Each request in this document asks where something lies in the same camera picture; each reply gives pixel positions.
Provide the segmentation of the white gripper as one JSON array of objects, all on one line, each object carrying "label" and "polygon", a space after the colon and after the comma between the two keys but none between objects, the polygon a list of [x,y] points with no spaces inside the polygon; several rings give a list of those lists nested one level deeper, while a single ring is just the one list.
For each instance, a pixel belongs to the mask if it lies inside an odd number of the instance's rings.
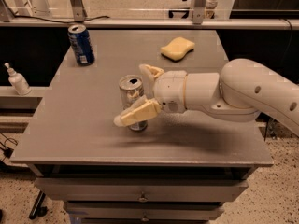
[{"label": "white gripper", "polygon": [[140,64],[139,70],[149,84],[153,86],[154,98],[146,96],[138,98],[129,108],[123,110],[114,118],[118,127],[127,127],[135,123],[153,119],[160,112],[184,113],[186,71],[168,71],[149,64]]}]

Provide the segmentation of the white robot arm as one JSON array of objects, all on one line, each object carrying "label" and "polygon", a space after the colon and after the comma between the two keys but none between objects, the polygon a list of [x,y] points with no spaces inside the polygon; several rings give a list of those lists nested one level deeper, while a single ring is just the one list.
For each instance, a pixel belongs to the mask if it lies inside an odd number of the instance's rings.
[{"label": "white robot arm", "polygon": [[153,119],[161,112],[201,111],[212,118],[247,122],[265,113],[299,135],[299,86],[268,67],[234,59],[219,73],[164,71],[139,66],[152,97],[141,96],[114,118],[119,127]]}]

